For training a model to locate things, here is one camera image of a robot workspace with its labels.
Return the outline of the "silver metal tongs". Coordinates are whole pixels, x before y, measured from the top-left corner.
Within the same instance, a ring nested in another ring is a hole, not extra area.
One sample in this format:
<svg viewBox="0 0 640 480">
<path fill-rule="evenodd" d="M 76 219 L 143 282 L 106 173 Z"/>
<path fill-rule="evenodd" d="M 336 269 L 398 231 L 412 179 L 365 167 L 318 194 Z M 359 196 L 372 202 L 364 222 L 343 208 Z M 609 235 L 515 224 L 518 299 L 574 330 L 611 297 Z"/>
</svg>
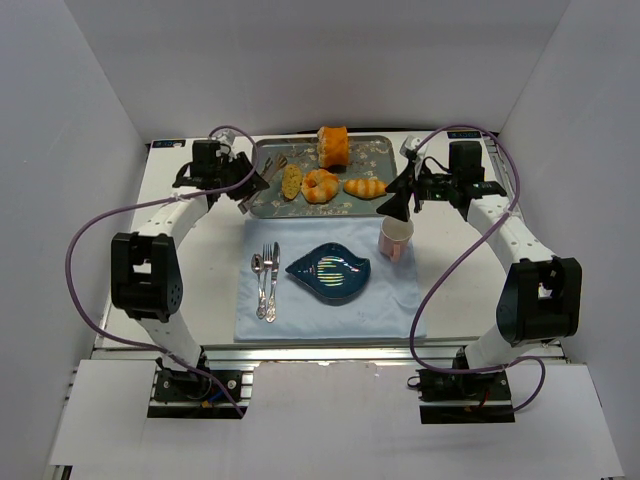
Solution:
<svg viewBox="0 0 640 480">
<path fill-rule="evenodd" d="M 265 164 L 263 166 L 262 172 L 260 173 L 260 176 L 267 184 L 270 184 L 271 179 L 274 177 L 274 175 L 279 170 L 284 169 L 287 163 L 288 161 L 286 157 L 282 154 L 279 154 L 275 160 L 273 160 L 271 157 L 268 157 L 267 160 L 265 161 Z M 260 195 L 260 191 L 254 193 L 249 197 L 246 197 L 238 205 L 238 208 L 242 214 L 247 214 L 249 212 L 249 210 L 251 209 L 251 206 L 253 205 L 254 201 L 258 198 L 259 195 Z"/>
</svg>

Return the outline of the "herb bread slice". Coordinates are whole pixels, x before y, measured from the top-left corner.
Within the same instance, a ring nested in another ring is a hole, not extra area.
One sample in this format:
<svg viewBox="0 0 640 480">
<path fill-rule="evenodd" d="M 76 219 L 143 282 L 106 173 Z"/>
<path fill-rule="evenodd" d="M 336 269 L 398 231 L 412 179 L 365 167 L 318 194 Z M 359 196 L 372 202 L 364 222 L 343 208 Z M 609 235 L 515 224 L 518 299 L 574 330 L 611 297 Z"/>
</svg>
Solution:
<svg viewBox="0 0 640 480">
<path fill-rule="evenodd" d="M 295 164 L 288 164 L 283 171 L 281 181 L 281 191 L 286 200 L 296 198 L 301 190 L 303 175 L 300 168 Z"/>
</svg>

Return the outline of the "round orange croissant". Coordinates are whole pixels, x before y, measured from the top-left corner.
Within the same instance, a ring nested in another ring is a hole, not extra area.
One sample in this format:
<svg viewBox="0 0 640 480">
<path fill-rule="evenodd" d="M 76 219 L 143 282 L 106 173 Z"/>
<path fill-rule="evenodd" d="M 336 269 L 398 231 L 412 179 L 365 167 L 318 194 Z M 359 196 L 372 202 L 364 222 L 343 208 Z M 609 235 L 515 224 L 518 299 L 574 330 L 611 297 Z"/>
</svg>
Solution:
<svg viewBox="0 0 640 480">
<path fill-rule="evenodd" d="M 337 195 L 338 190 L 339 178 L 325 169 L 310 171 L 301 184 L 301 192 L 310 204 L 327 203 Z"/>
</svg>

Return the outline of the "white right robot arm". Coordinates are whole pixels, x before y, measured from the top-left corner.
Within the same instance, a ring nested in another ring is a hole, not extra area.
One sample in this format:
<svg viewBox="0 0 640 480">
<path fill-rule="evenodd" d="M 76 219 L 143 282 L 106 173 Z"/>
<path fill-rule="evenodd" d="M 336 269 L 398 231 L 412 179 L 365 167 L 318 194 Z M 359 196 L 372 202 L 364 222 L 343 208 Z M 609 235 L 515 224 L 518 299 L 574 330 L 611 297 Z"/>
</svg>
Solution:
<svg viewBox="0 0 640 480">
<path fill-rule="evenodd" d="M 515 198 L 498 182 L 486 180 L 480 142 L 451 142 L 449 163 L 441 173 L 428 168 L 418 138 L 407 137 L 400 152 L 407 165 L 387 186 L 391 197 L 378 213 L 406 225 L 423 202 L 446 202 L 478 231 L 506 273 L 495 325 L 463 348 L 452 372 L 497 371 L 543 342 L 574 335 L 581 265 L 545 247 L 515 215 Z"/>
</svg>

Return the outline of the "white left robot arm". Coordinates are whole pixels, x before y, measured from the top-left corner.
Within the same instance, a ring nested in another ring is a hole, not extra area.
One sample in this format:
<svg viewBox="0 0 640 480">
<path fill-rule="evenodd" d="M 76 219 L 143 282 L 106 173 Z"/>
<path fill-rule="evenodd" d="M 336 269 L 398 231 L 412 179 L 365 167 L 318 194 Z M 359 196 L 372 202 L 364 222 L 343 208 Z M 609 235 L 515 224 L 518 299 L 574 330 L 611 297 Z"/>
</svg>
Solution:
<svg viewBox="0 0 640 480">
<path fill-rule="evenodd" d="M 180 312 L 184 295 L 177 250 L 195 224 L 225 194 L 234 201 L 268 183 L 227 135 L 192 144 L 191 161 L 176 174 L 171 196 L 136 230 L 111 242 L 111 301 L 157 345 L 165 368 L 195 368 L 202 348 Z"/>
</svg>

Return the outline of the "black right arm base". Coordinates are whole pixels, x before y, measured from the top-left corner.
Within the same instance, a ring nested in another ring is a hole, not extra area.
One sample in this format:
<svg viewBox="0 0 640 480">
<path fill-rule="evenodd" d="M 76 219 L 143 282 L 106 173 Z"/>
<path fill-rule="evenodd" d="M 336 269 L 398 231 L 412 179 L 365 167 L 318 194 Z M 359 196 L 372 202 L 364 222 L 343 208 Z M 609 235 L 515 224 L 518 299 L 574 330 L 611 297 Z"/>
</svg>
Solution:
<svg viewBox="0 0 640 480">
<path fill-rule="evenodd" d="M 454 375 L 419 369 L 407 379 L 418 393 L 426 425 L 514 423 L 511 390 L 504 371 Z"/>
</svg>

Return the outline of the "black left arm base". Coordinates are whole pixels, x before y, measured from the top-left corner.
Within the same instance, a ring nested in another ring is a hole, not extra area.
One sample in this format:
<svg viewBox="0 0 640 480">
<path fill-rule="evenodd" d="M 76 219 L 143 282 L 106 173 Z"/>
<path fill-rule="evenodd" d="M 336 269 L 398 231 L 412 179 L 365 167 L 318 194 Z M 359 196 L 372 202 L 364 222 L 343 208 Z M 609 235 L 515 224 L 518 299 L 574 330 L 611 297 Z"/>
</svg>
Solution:
<svg viewBox="0 0 640 480">
<path fill-rule="evenodd" d="M 222 389 L 208 377 L 159 369 L 147 409 L 150 419 L 239 420 Z"/>
</svg>

